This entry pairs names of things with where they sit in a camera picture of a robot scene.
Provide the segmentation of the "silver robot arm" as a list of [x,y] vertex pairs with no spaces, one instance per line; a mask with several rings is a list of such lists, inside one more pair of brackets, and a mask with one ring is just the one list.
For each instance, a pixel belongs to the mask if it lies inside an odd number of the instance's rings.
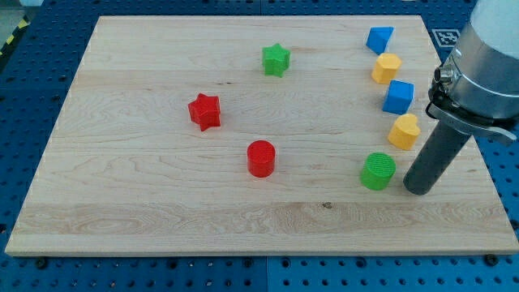
[[443,65],[435,69],[426,112],[439,122],[428,143],[470,136],[517,140],[518,0],[480,0]]

